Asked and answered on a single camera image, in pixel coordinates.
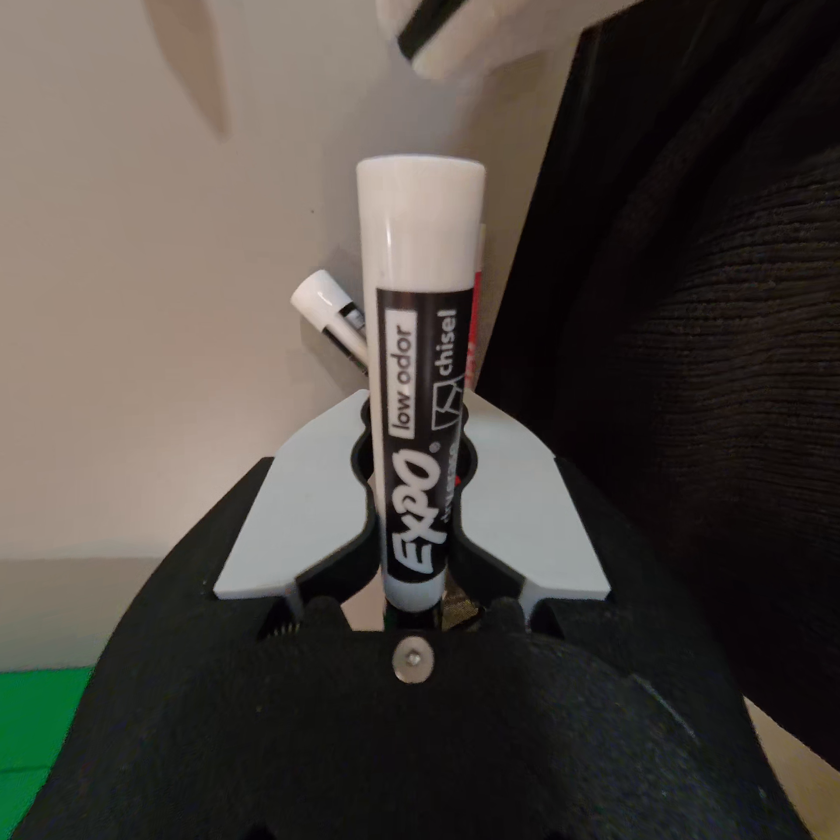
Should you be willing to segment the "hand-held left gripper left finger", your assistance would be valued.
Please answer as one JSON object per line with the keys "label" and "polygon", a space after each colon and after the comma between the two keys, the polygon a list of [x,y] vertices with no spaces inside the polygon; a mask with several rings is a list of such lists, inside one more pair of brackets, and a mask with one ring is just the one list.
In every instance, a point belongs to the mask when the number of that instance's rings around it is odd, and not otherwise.
{"label": "hand-held left gripper left finger", "polygon": [[294,617],[339,603],[380,567],[369,393],[317,416],[276,452],[214,585],[224,601],[277,596]]}

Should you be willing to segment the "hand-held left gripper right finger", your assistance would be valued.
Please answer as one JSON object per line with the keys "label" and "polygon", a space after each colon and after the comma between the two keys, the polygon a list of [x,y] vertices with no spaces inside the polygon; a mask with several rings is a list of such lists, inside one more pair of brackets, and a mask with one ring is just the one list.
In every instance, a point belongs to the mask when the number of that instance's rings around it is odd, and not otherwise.
{"label": "hand-held left gripper right finger", "polygon": [[508,597],[529,623],[546,600],[602,602],[612,587],[552,451],[465,393],[451,574],[475,604]]}

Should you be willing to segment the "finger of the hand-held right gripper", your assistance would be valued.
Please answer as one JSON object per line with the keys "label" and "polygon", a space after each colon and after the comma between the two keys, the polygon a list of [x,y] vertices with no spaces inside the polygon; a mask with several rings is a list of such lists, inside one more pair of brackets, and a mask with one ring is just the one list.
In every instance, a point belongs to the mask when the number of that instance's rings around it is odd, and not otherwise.
{"label": "finger of the hand-held right gripper", "polygon": [[461,8],[460,1],[377,1],[385,34],[400,48],[426,48]]}
{"label": "finger of the hand-held right gripper", "polygon": [[402,56],[431,81],[485,76],[623,12],[630,1],[402,2]]}

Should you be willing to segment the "black dry erase marker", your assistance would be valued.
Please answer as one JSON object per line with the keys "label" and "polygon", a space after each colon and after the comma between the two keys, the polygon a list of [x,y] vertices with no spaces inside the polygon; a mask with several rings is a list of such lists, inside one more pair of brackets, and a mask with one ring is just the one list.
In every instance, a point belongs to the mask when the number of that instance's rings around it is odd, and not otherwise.
{"label": "black dry erase marker", "polygon": [[292,293],[290,303],[363,375],[369,375],[364,313],[327,270],[310,274]]}
{"label": "black dry erase marker", "polygon": [[385,625],[434,628],[452,543],[482,164],[377,156],[356,168]]}

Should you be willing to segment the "red dry erase marker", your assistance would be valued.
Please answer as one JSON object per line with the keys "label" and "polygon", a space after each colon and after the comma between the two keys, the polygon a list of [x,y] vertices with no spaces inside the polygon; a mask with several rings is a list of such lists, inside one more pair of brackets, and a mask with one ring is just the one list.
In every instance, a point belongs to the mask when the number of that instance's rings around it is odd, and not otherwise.
{"label": "red dry erase marker", "polygon": [[476,248],[475,278],[472,292],[471,314],[469,323],[469,339],[466,357],[465,385],[471,391],[475,390],[477,379],[476,353],[478,350],[480,331],[480,300],[482,277],[484,269],[485,246],[487,226],[481,223],[479,226],[479,238]]}

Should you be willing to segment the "light grey desk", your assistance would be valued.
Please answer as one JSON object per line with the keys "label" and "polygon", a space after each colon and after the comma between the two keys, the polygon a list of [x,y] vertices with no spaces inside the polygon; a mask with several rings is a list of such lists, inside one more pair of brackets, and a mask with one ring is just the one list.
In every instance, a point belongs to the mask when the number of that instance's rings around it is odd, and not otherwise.
{"label": "light grey desk", "polygon": [[358,161],[487,169],[486,353],[574,54],[420,78],[373,2],[2,2],[2,670],[93,662],[259,458],[362,385]]}

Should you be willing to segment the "black knit sleeve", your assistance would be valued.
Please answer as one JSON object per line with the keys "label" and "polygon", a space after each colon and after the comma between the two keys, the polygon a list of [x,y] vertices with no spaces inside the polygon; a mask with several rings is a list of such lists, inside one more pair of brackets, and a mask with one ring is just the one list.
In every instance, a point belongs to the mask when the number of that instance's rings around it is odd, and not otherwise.
{"label": "black knit sleeve", "polygon": [[835,769],[838,6],[638,2],[584,31],[479,380]]}

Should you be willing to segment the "green plastic bin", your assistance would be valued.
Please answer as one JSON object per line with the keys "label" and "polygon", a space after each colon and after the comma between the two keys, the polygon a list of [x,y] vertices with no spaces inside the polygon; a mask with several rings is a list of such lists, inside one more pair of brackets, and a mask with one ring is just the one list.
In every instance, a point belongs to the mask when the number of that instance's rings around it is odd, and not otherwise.
{"label": "green plastic bin", "polygon": [[1,838],[11,837],[46,782],[92,668],[1,674]]}

